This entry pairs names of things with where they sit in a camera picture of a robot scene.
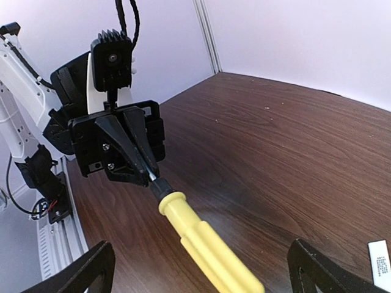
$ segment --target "black cable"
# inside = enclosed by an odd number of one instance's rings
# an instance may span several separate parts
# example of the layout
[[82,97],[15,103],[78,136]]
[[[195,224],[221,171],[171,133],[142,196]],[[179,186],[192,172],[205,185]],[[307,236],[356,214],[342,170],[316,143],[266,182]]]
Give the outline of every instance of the black cable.
[[[3,35],[0,35],[0,38],[5,41],[5,36]],[[33,77],[37,80],[37,82],[40,82],[41,84],[43,84],[45,87],[48,87],[49,89],[52,89],[54,90],[54,87],[47,81],[45,81],[31,66],[30,64],[27,62],[27,60],[22,56],[22,54],[20,54],[20,52],[18,51],[18,48],[15,47],[11,42],[8,42],[7,43],[8,46],[10,46],[11,48],[11,51],[15,53],[15,55],[17,56],[17,58],[22,62],[22,64],[27,68],[27,70],[33,75]]]
[[120,20],[121,30],[128,35],[126,31],[125,12],[123,11],[122,0],[115,0],[115,7],[118,13],[118,19]]
[[[134,20],[136,22],[136,26],[134,28],[134,37],[132,41],[132,49],[136,46],[137,40],[139,39],[140,33],[140,14],[139,9],[137,8],[137,4],[135,0],[130,0],[130,5],[132,6],[134,13]],[[124,31],[126,35],[128,35],[126,31],[126,21],[125,21],[125,12],[123,11],[122,0],[115,0],[115,7],[117,9],[118,18],[121,25],[121,30]]]
[[13,198],[13,195],[11,194],[11,190],[10,190],[10,169],[11,169],[11,163],[12,163],[12,154],[10,154],[10,159],[8,161],[8,166],[7,166],[7,173],[5,174],[5,184],[7,186],[7,192],[8,192],[8,196],[10,197],[11,201],[14,203],[14,205],[22,212],[24,212],[25,214],[29,214],[29,215],[40,215],[41,212],[30,212],[30,211],[27,211],[26,209],[22,208],[20,205],[18,205],[18,203],[15,201],[15,199]]
[[5,203],[4,208],[6,208],[6,207],[8,206],[8,196],[7,196],[7,194],[5,193],[5,191],[3,190],[3,188],[1,188],[0,190],[1,190],[2,196],[4,197],[4,203]]
[[130,5],[132,5],[133,13],[134,13],[134,20],[136,22],[136,26],[134,28],[134,37],[133,37],[133,48],[136,46],[137,40],[139,39],[139,33],[140,33],[140,15],[139,15],[139,9],[137,8],[136,0],[130,0]]

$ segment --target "red wire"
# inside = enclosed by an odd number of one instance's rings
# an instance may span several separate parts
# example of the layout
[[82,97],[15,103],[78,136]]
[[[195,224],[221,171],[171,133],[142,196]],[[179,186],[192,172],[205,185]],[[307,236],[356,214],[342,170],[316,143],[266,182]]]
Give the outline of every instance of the red wire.
[[57,204],[57,200],[55,200],[55,201],[53,201],[50,205],[49,205],[49,207],[48,207],[48,211],[50,211],[56,204]]

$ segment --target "white label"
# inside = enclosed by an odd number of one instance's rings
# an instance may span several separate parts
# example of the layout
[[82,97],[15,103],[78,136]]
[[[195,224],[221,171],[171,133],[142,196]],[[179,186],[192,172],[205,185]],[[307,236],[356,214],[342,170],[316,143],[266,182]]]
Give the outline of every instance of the white label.
[[385,240],[368,244],[372,265],[373,284],[391,292],[391,265]]

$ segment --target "black camera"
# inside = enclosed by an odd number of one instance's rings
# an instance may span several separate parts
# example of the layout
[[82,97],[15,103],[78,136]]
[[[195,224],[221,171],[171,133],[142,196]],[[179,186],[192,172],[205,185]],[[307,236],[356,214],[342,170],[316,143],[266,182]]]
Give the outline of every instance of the black camera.
[[91,43],[93,85],[108,92],[131,85],[132,41],[124,32],[102,31]]

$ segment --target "yellow handle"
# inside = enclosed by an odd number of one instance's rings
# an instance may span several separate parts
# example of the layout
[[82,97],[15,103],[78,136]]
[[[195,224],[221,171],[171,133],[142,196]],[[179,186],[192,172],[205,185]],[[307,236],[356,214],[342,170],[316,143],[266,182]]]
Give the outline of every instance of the yellow handle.
[[263,285],[224,243],[214,229],[197,216],[181,192],[159,204],[181,237],[181,243],[220,293],[264,293]]

